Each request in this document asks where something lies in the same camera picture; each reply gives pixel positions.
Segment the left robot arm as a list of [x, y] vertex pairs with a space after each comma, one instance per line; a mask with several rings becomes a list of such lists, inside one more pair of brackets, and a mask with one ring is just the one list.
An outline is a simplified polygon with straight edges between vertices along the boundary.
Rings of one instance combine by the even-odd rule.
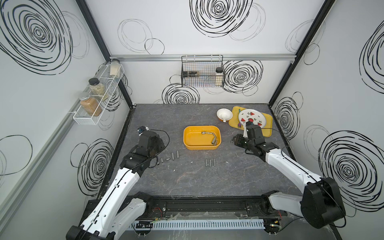
[[128, 193], [151, 161], [166, 149], [157, 130], [141, 126], [139, 142], [123, 158], [117, 175], [98, 205], [79, 226], [72, 226], [67, 240], [117, 240], [147, 209], [149, 195], [137, 194], [121, 209]]

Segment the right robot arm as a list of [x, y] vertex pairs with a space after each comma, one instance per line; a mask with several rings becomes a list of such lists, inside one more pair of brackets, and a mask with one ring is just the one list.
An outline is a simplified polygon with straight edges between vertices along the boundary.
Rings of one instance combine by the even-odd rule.
[[337, 182], [306, 169], [272, 142], [266, 142], [260, 126], [251, 122], [244, 125], [243, 134], [233, 137], [235, 146], [245, 153], [260, 158], [288, 178], [301, 192], [289, 195], [271, 191], [265, 194], [267, 211], [285, 211], [304, 218], [312, 227], [320, 229], [346, 218], [346, 210]]

